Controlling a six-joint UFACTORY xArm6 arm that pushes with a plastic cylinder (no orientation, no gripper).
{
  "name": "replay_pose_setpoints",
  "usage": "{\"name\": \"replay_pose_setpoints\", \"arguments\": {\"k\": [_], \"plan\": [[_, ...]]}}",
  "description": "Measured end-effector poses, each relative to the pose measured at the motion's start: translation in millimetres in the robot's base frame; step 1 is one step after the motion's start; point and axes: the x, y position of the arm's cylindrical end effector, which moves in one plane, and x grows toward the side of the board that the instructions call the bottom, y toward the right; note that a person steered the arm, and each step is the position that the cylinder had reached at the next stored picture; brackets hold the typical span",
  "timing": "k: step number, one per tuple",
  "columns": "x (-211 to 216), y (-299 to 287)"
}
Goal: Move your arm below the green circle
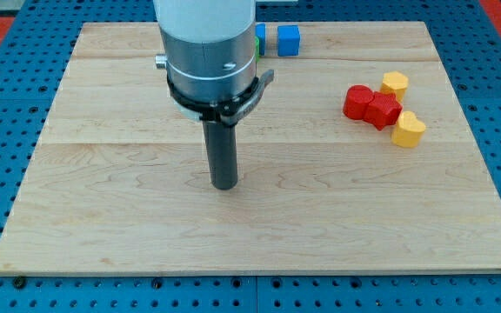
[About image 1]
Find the blue block behind arm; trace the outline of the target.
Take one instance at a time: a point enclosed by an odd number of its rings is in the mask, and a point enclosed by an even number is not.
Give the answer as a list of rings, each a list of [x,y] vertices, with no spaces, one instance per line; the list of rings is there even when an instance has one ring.
[[[266,46],[266,26],[264,23],[257,23],[255,25],[255,35],[260,39],[260,56],[263,56]]]

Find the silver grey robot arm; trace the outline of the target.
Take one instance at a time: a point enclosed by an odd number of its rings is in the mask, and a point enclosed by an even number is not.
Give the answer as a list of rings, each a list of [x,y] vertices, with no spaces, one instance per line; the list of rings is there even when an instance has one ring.
[[[155,0],[174,103],[200,120],[256,79],[254,0]]]

